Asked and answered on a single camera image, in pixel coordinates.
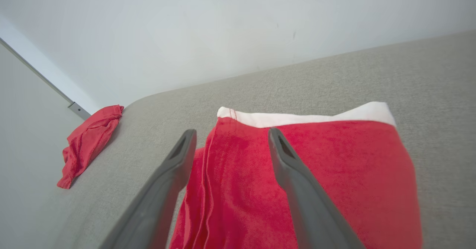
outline red velvet fabric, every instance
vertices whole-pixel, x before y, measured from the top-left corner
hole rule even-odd
[[[422,245],[412,161],[392,125],[338,121],[277,127],[366,248]],[[198,149],[175,227],[176,248],[297,248],[268,128],[218,118]]]
[[[68,147],[63,149],[65,166],[60,188],[70,188],[73,179],[81,175],[111,138],[122,117],[123,106],[113,105],[98,110],[85,120],[68,137]]]

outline folded red garment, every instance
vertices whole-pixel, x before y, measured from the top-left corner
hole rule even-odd
[[[123,106],[113,105],[98,110],[85,120],[68,137],[68,147],[63,149],[65,166],[60,188],[70,188],[73,179],[81,175],[102,151],[122,117]]]
[[[281,130],[367,249],[420,248],[415,171],[394,125],[376,102],[333,117],[221,108],[195,154],[170,248],[298,247],[269,127]]]

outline wall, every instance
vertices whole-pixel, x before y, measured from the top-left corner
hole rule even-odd
[[[0,13],[105,106],[476,29],[475,6],[476,0],[0,0]]]
[[[62,189],[68,101],[0,44],[0,248],[19,248],[37,209]]]

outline crumpled red cloth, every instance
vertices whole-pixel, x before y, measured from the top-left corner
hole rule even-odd
[[[86,170],[111,138],[122,117],[122,110],[121,105],[102,108],[71,133],[68,137],[70,145],[63,149],[63,178],[57,186],[70,188],[74,178]]]
[[[367,249],[422,246],[415,171],[393,125],[278,126]],[[269,128],[218,118],[198,149],[170,249],[297,249]]]

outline gray couch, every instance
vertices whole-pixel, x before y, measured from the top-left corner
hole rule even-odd
[[[97,248],[185,129],[204,145],[220,106],[335,115],[370,101],[388,103],[413,159],[424,248],[476,248],[476,31],[142,98],[72,188],[41,208],[26,242]]]

